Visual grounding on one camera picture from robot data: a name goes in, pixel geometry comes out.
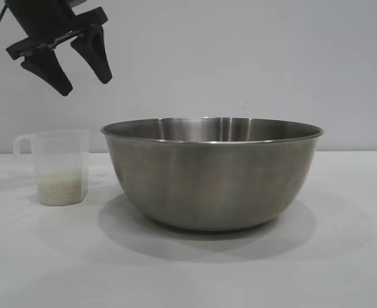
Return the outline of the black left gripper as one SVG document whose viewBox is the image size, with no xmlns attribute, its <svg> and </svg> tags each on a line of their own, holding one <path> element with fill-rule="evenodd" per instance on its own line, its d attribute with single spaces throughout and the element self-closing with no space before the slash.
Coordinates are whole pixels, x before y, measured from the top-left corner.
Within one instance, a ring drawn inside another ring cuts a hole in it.
<svg viewBox="0 0 377 308">
<path fill-rule="evenodd" d="M 6 48 L 16 60 L 34 49 L 56 46 L 71 37 L 71 47 L 88 63 L 99 81 L 107 84 L 112 79 L 108 63 L 104 30 L 108 21 L 105 11 L 95 8 L 79 15 L 73 12 L 83 1 L 6 1 L 27 38 Z M 62 70 L 54 51 L 38 51 L 24 57 L 21 67 L 48 83 L 62 96 L 68 96 L 72 84 Z"/>
</svg>

